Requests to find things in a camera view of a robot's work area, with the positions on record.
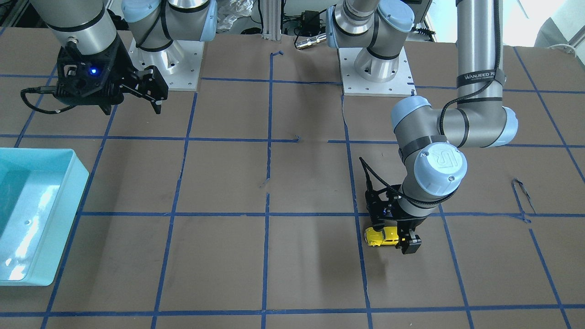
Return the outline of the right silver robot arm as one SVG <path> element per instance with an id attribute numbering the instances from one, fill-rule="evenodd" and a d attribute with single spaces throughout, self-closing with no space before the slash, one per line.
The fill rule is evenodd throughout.
<path id="1" fill-rule="evenodd" d="M 171 77 L 193 71 L 181 42 L 209 42 L 217 31 L 215 0 L 124 0 L 134 39 L 128 51 L 101 0 L 33 0 L 32 6 L 61 44 L 56 85 L 20 92 L 42 114 L 98 106 L 110 115 L 126 93 L 160 114 Z"/>

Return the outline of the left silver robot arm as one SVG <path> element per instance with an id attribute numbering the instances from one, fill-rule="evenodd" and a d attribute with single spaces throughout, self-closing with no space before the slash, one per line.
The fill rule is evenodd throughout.
<path id="1" fill-rule="evenodd" d="M 514 111 L 503 106 L 503 42 L 500 0 L 457 0 L 457 96 L 441 110 L 409 95 L 391 110 L 392 129 L 407 175 L 400 185 L 381 180 L 360 159 L 366 175 L 364 197 L 371 226 L 369 246 L 393 245 L 413 254 L 421 245 L 416 227 L 459 189 L 468 163 L 463 147 L 490 148 L 510 143 L 517 133 Z M 412 9 L 401 0 L 343 0 L 326 9 L 331 48 L 359 48 L 358 76 L 388 83 L 399 72 L 399 55 L 415 25 Z"/>

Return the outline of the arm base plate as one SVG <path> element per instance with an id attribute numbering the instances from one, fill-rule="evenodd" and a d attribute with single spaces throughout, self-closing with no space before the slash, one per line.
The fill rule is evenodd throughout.
<path id="1" fill-rule="evenodd" d="M 416 95 L 405 48 L 397 58 L 375 58 L 366 48 L 338 49 L 343 94 L 346 96 Z"/>
<path id="2" fill-rule="evenodd" d="M 147 52 L 136 47 L 132 40 L 129 56 L 133 65 L 143 70 L 155 65 L 163 75 L 170 91 L 197 91 L 205 42 L 175 40 L 169 48 Z"/>

